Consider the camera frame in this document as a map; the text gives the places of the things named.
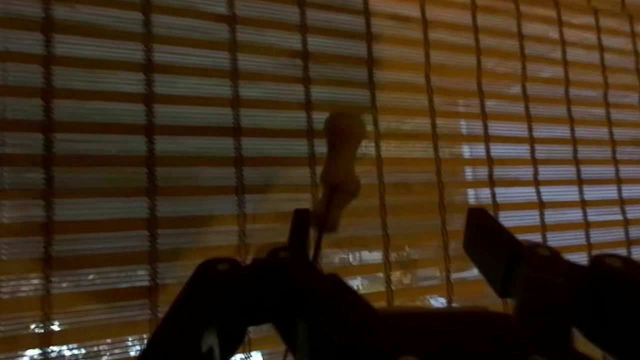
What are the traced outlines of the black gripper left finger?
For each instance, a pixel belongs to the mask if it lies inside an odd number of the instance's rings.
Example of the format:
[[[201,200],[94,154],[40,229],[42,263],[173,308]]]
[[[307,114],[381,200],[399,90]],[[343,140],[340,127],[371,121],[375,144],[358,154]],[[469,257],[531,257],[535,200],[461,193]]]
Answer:
[[[296,360],[375,354],[375,308],[309,257],[311,211],[292,214],[288,241],[240,263],[196,266],[138,360],[230,360],[250,326],[272,323]]]

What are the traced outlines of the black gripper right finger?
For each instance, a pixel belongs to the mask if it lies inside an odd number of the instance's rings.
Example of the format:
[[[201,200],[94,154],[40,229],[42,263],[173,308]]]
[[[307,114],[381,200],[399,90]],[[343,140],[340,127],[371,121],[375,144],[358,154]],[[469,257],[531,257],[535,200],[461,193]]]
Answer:
[[[615,360],[640,360],[640,263],[597,254],[587,263],[557,248],[519,239],[486,207],[470,207],[465,252],[514,317],[531,360],[589,360],[572,330]]]

